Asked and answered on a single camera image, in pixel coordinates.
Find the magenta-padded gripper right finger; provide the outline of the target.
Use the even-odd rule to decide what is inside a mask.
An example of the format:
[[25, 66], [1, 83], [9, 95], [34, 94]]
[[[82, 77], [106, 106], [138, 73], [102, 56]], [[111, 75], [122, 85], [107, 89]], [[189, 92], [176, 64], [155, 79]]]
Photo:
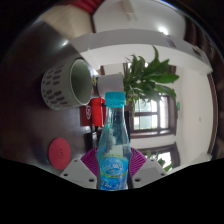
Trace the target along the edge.
[[147, 159], [139, 150], [132, 148], [129, 160], [129, 188], [144, 187], [167, 175], [155, 159]]

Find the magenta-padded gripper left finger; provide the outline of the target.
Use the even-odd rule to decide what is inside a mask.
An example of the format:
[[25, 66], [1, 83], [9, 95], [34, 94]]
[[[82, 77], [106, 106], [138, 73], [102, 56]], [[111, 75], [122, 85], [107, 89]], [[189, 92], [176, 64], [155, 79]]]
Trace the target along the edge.
[[93, 148], [80, 159], [74, 158], [61, 173], [61, 177], [78, 186], [96, 189], [99, 174], [96, 152], [97, 149]]

